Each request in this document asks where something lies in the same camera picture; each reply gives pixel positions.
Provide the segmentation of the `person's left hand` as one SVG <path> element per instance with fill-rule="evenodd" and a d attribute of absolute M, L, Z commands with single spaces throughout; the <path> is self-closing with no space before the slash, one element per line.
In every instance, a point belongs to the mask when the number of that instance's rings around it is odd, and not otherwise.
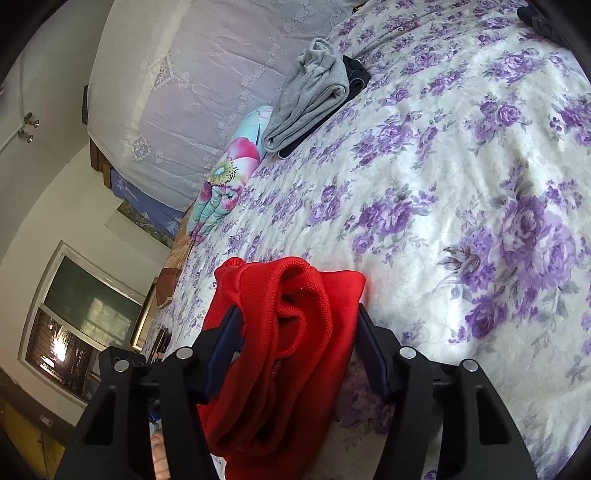
<path fill-rule="evenodd" d="M 164 439 L 161 431 L 154 432 L 150 437 L 152 447 L 152 461 L 156 480 L 168 480 L 170 478 Z"/>

